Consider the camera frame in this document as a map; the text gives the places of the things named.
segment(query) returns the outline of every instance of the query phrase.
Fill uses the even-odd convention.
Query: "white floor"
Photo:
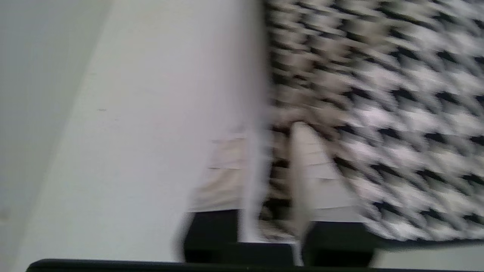
[[[191,189],[234,122],[249,128],[248,182],[260,181],[269,84],[256,3],[113,2],[11,271],[42,258],[178,261]],[[241,241],[258,241],[256,209]],[[482,254],[380,252],[374,266],[484,270]]]

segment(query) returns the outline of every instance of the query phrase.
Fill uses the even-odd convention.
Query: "gray wall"
[[[0,271],[14,261],[107,0],[0,0]]]

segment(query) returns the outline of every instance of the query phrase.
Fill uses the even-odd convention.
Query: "white wall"
[[[262,150],[257,5],[113,2],[13,271],[48,257],[177,260],[210,140],[244,120]]]
[[[0,271],[8,271],[109,2],[0,1]]]

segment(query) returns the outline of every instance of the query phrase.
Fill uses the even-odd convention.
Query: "houndstooth fabric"
[[[291,234],[290,126],[303,121],[391,240],[484,238],[484,3],[268,0],[275,83],[267,238]]]

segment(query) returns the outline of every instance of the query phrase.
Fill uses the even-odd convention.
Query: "floor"
[[[256,1],[113,2],[12,271],[42,258],[178,261],[191,189],[232,124],[249,129],[248,183],[266,173]],[[240,240],[257,242],[264,188]],[[484,270],[484,246],[380,251],[374,267]]]

